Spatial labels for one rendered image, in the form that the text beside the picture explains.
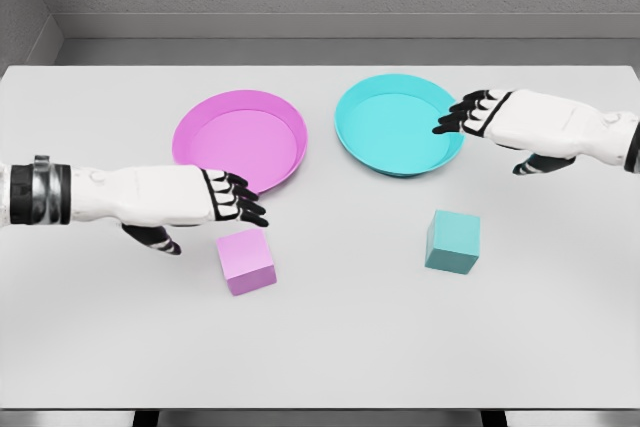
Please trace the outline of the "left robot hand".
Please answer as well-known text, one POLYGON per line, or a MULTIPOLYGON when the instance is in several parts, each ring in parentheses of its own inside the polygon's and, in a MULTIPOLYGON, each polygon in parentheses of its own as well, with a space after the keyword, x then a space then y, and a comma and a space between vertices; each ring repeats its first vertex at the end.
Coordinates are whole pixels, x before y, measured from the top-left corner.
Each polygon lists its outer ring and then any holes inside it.
POLYGON ((114 212, 121 229, 138 243, 169 255, 181 247, 166 228, 243 221, 265 228, 266 210, 244 178, 194 165, 135 168, 114 212))

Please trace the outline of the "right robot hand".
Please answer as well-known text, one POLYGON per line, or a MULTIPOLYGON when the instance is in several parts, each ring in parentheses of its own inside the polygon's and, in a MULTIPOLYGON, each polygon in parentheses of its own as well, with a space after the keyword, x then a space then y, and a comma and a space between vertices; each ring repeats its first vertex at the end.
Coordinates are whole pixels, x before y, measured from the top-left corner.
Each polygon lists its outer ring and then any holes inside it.
POLYGON ((596 109, 529 90, 477 90, 438 119, 435 134, 463 133, 530 156, 513 168, 518 176, 550 173, 572 165, 584 152, 596 109))

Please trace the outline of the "pink plate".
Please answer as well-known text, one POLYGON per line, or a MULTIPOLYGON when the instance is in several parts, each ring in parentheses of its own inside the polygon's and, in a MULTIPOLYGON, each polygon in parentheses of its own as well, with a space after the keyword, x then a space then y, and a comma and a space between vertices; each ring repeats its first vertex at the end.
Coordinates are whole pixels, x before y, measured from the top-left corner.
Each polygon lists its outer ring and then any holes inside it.
POLYGON ((264 91, 234 90, 193 107, 177 125, 172 155, 178 164, 232 172, 256 193, 286 181, 308 146, 300 112, 264 91))

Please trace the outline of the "pink block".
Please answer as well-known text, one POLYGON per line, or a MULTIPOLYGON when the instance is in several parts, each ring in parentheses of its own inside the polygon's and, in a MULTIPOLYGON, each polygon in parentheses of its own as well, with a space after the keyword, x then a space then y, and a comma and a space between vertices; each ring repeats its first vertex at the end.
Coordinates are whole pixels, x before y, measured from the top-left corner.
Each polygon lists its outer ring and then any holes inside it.
POLYGON ((260 229, 234 233, 216 240, 221 268, 234 296, 277 282, 274 261, 260 229))

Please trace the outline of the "cyan plate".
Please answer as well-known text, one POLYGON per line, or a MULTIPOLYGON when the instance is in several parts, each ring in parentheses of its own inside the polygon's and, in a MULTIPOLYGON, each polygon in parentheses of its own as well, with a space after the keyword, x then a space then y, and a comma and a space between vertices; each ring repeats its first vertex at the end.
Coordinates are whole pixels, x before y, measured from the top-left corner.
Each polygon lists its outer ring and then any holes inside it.
POLYGON ((435 134, 454 98, 441 86, 408 74, 384 74, 354 84, 337 103, 336 134, 369 168, 395 177, 436 170, 460 152, 460 133, 435 134))

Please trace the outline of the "cyan block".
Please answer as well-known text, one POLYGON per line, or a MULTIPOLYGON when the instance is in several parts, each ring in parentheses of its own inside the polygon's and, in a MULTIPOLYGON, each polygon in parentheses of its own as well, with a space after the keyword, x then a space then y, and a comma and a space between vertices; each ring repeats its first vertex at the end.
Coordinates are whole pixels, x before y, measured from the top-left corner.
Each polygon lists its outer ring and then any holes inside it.
POLYGON ((436 210, 427 230, 426 268, 467 275, 480 256, 478 216, 436 210))

